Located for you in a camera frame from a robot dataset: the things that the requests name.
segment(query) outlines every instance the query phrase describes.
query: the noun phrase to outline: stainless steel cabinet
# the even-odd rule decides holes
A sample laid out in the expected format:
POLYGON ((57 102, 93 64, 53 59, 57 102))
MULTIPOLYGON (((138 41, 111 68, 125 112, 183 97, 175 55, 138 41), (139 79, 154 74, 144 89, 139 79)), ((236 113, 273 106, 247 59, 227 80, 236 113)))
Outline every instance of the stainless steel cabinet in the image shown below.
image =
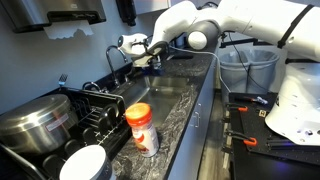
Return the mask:
MULTIPOLYGON (((167 9, 183 0, 134 0, 137 14, 167 9)), ((190 0, 197 5, 197 0, 190 0)))
POLYGON ((214 65, 211 63, 188 127, 183 136, 169 179, 194 180, 198 177, 201 156, 205 144, 214 99, 214 65))

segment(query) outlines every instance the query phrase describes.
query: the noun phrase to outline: countertop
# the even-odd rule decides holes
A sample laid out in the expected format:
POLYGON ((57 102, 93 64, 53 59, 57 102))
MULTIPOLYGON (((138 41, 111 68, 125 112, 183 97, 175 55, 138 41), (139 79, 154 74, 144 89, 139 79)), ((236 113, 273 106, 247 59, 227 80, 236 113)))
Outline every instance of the countertop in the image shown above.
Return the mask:
POLYGON ((188 77, 190 88, 181 95, 164 123, 156 127, 160 148, 153 157, 145 158, 130 138, 112 165, 118 179, 166 179, 179 150, 190 113, 200 93, 212 55, 194 54, 190 59, 162 61, 163 76, 188 77))

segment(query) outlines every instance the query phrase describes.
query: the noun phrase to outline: white wall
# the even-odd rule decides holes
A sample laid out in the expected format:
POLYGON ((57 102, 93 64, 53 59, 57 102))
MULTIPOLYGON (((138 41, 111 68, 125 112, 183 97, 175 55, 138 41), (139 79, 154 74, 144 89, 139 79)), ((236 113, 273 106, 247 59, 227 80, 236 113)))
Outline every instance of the white wall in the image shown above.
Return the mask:
MULTIPOLYGON (((102 2, 107 22, 92 25, 92 36, 77 31, 74 38, 50 40, 44 31, 15 34, 0 17, 0 114, 57 88, 62 73, 69 75, 66 86, 74 88, 106 76, 109 45, 122 34, 152 34, 157 13, 138 16, 137 25, 129 27, 121 21, 115 0, 102 2)), ((116 50, 111 59, 115 69, 124 65, 116 50)))

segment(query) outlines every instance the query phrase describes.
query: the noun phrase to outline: black dish rack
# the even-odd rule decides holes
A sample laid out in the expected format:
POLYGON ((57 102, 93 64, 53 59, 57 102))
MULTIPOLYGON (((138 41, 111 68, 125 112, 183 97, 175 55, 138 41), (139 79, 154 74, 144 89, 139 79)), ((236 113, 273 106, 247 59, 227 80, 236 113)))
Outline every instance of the black dish rack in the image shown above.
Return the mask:
POLYGON ((58 149, 41 156, 18 155, 1 145, 32 179, 59 179, 65 161, 80 148, 92 144, 104 147, 112 160, 131 137, 121 96, 65 87, 44 96, 52 94, 67 95, 78 116, 78 124, 69 129, 71 138, 58 149))

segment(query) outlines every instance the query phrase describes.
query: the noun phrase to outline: paper towel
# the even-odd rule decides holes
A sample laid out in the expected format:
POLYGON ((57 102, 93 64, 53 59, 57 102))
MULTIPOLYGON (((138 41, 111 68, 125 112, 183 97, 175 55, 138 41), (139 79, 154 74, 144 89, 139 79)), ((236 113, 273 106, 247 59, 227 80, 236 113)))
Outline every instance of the paper towel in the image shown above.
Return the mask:
POLYGON ((44 27, 44 31, 49 39, 63 39, 73 37, 74 33, 82 30, 86 36, 92 35, 92 29, 87 20, 54 22, 49 27, 44 27))

